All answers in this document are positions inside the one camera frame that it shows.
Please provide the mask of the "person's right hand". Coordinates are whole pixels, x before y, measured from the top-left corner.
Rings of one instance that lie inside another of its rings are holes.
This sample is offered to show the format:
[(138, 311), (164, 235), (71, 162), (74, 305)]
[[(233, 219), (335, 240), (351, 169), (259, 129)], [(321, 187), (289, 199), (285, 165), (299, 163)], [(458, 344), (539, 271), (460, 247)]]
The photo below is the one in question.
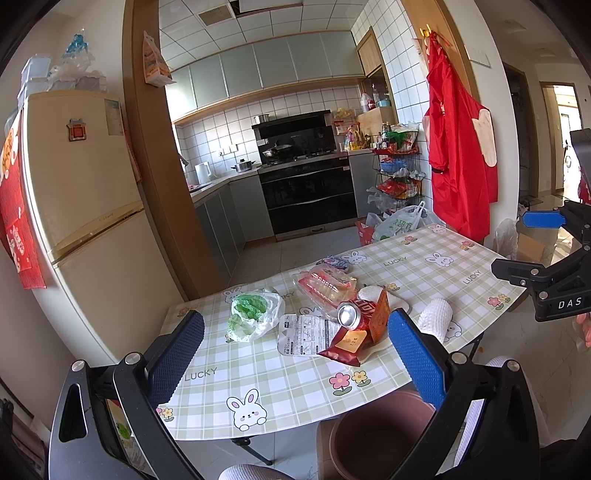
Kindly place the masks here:
[(589, 313), (580, 314), (573, 321), (573, 328), (577, 335), (576, 345), (580, 352), (591, 348), (591, 318)]

